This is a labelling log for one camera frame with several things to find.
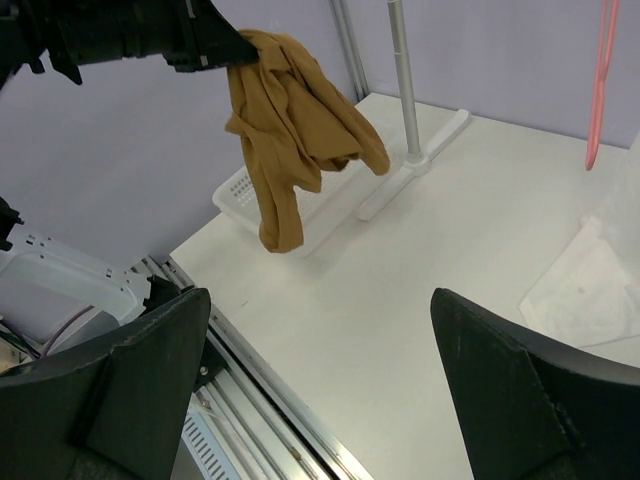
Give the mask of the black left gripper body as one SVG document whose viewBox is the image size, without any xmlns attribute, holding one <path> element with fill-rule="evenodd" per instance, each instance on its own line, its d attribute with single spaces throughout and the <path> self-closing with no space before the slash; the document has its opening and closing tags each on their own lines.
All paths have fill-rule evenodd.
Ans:
<svg viewBox="0 0 640 480">
<path fill-rule="evenodd" d="M 209 60 L 202 50 L 200 39 L 200 1 L 166 1 L 166 5 L 175 33 L 169 51 L 163 54 L 164 59 L 178 73 L 206 70 Z"/>
</svg>

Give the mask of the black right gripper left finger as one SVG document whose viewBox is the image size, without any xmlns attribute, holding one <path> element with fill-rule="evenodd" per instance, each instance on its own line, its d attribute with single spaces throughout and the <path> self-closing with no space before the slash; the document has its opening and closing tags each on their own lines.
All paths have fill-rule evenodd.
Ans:
<svg viewBox="0 0 640 480">
<path fill-rule="evenodd" d="M 210 314 L 202 288 L 1 375 L 4 479 L 167 479 Z"/>
</svg>

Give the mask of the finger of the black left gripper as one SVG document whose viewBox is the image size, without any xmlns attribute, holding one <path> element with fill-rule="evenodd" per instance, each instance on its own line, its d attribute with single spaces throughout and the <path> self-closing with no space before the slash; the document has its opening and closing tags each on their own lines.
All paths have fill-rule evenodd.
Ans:
<svg viewBox="0 0 640 480">
<path fill-rule="evenodd" d="M 207 68 L 254 64 L 258 50 L 214 6 L 202 2 L 202 55 Z"/>
</svg>

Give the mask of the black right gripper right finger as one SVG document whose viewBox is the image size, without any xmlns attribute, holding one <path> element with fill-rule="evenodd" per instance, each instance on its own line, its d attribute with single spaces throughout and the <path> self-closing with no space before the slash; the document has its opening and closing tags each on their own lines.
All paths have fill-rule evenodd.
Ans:
<svg viewBox="0 0 640 480">
<path fill-rule="evenodd" d="M 444 288 L 431 320 L 477 479 L 636 479 L 639 370 Z"/>
</svg>

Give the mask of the tan tank top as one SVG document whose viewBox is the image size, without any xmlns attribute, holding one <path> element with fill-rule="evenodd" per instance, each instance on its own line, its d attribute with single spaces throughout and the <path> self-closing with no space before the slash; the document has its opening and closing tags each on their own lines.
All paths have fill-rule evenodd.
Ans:
<svg viewBox="0 0 640 480">
<path fill-rule="evenodd" d="M 297 190 L 319 193 L 323 172 L 355 160 L 376 176 L 391 161 L 371 123 L 325 76 L 316 58 L 285 33 L 244 29 L 257 62 L 227 70 L 232 114 L 257 195 L 259 238 L 271 253 L 304 243 Z"/>
</svg>

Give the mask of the pink wire hanger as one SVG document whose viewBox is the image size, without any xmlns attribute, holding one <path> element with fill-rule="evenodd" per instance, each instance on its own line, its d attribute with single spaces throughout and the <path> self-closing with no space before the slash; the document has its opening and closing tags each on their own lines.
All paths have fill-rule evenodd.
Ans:
<svg viewBox="0 0 640 480">
<path fill-rule="evenodd" d="M 604 0 L 602 2 L 589 130 L 587 135 L 585 158 L 585 169 L 587 171 L 591 171 L 595 165 L 601 141 L 606 83 L 615 44 L 619 8 L 619 0 Z"/>
</svg>

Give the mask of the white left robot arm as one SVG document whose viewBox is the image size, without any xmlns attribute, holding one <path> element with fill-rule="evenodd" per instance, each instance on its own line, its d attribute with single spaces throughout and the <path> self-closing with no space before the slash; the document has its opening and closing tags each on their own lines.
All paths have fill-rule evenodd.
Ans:
<svg viewBox="0 0 640 480">
<path fill-rule="evenodd" d="M 166 256 L 242 165 L 226 74 L 152 57 L 81 75 L 22 70 L 2 91 L 2 197 L 29 229 L 113 266 Z"/>
</svg>

